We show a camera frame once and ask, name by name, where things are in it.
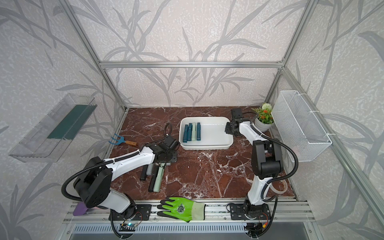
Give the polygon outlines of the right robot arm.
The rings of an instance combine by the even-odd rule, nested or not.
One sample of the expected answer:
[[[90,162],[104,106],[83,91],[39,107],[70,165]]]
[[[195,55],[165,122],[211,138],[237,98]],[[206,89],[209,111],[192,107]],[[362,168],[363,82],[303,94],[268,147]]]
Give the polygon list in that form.
[[[245,137],[252,145],[251,167],[255,175],[250,191],[242,204],[229,204],[232,220],[262,220],[271,222],[276,210],[270,210],[268,202],[278,203],[278,196],[267,198],[267,192],[274,182],[292,177],[298,170],[297,154],[286,144],[268,137],[253,121],[244,117],[240,108],[231,109],[231,121],[226,124],[225,133]],[[294,158],[294,168],[285,176],[282,149]]]

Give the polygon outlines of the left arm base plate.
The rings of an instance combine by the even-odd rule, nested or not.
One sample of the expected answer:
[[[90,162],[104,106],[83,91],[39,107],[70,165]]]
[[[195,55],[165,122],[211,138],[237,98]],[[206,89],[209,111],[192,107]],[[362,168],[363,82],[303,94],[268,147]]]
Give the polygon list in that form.
[[[148,221],[151,214],[152,205],[150,204],[139,204],[128,207],[122,213],[117,213],[112,210],[109,216],[109,220],[113,221]]]

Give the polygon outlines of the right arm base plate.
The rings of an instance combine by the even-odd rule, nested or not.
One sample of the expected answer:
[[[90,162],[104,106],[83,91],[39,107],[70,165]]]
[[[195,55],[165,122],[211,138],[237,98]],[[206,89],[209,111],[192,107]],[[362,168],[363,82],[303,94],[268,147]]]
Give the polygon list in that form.
[[[228,207],[231,220],[269,221],[271,219],[271,211],[267,204],[255,206],[231,203]]]

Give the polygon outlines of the teal pruning pliers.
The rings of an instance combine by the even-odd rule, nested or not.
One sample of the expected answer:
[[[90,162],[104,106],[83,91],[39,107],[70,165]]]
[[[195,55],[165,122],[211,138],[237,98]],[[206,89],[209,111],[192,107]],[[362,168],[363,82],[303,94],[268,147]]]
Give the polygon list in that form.
[[[197,141],[201,140],[201,123],[197,123]]]
[[[189,123],[188,125],[188,135],[187,135],[187,141],[190,142],[192,141],[192,131],[193,131],[193,124]]]
[[[188,142],[188,131],[189,131],[189,125],[185,125],[184,127],[184,134],[183,134],[183,143]]]

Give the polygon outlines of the white rectangular storage box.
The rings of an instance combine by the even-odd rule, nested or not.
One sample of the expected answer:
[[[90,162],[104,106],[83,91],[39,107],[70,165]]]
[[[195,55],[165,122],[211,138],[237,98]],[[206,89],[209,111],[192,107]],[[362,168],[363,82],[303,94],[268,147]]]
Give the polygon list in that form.
[[[232,135],[225,133],[226,117],[187,117],[180,122],[179,142],[184,150],[226,150],[233,143]],[[185,125],[201,123],[201,140],[183,143]]]

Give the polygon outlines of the mint green pruning pliers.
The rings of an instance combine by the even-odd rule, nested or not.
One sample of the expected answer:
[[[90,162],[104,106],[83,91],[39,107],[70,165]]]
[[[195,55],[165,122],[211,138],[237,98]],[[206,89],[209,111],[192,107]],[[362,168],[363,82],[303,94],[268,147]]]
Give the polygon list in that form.
[[[192,123],[192,141],[197,140],[197,123]]]

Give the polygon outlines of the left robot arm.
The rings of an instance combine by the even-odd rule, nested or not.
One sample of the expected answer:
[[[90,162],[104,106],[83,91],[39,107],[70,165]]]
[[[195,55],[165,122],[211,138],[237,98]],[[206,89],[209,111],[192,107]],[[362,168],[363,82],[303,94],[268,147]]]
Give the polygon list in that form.
[[[111,184],[137,168],[176,162],[180,142],[172,137],[172,130],[172,124],[167,123],[161,139],[147,143],[139,150],[110,159],[90,159],[81,171],[63,183],[62,195],[84,203],[88,209],[110,209],[111,217],[119,216],[124,220],[134,218],[140,211],[139,207],[127,194],[112,189]]]

